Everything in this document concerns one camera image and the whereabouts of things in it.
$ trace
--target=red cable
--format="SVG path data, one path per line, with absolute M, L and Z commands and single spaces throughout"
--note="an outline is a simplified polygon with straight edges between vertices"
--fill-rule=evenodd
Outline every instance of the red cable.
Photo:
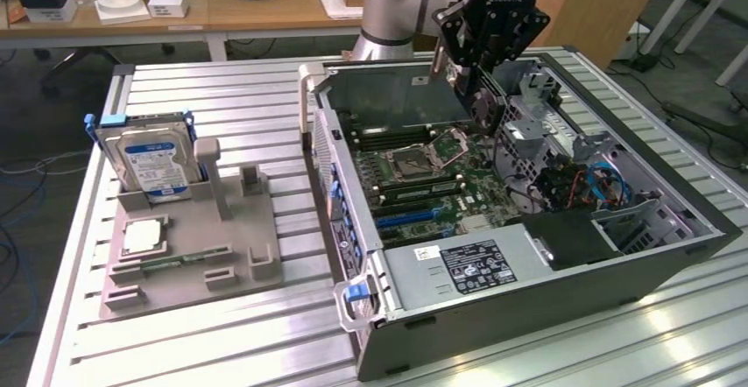
M 584 174 L 584 171 L 580 171 L 575 176 L 575 183 L 572 183 L 572 193 L 570 194 L 570 202 L 566 205 L 566 208 L 570 209 L 572 207 L 572 202 L 575 202 L 575 190 L 576 190 L 576 183 L 580 180 L 580 176 Z

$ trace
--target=metal slotted tabletop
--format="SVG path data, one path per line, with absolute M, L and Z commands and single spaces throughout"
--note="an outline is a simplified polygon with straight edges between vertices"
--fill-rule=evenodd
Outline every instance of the metal slotted tabletop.
M 547 52 L 742 227 L 746 191 L 579 54 Z M 298 67 L 337 57 L 142 66 L 115 76 L 106 114 L 192 109 L 220 138 L 224 175 L 270 177 L 281 288 L 119 322 L 99 321 L 119 183 L 90 161 L 30 385 L 360 385 L 298 137 Z M 596 117 L 572 102 L 586 131 Z M 636 304 L 367 383 L 384 385 L 735 385 L 748 380 L 748 236 Z

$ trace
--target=blue hard drive label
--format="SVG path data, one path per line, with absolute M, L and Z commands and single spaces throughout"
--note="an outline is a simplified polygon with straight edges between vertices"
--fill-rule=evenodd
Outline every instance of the blue hard drive label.
M 153 202 L 169 201 L 170 196 L 188 190 L 188 177 L 174 162 L 177 146 L 172 142 L 138 144 L 126 147 L 127 161 L 141 189 Z

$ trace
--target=motherboard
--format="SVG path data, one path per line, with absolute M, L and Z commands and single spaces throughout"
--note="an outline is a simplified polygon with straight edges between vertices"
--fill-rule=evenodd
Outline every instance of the motherboard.
M 387 248 L 507 225 L 520 207 L 491 140 L 465 125 L 353 132 L 351 147 Z

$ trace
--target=white box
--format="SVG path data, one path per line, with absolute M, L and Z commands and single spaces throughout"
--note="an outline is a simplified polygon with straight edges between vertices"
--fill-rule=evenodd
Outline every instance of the white box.
M 188 0 L 149 0 L 149 11 L 154 18 L 185 18 L 189 9 Z
M 103 25 L 152 19 L 144 0 L 98 0 L 95 5 L 98 19 Z
M 26 16 L 31 22 L 70 22 L 79 4 L 75 0 L 22 0 Z
M 632 60 L 638 55 L 638 47 L 642 49 L 644 41 L 650 35 L 651 29 L 642 23 L 635 22 L 631 26 L 630 35 L 623 43 L 622 50 L 619 51 L 619 54 L 616 54 L 614 60 Z

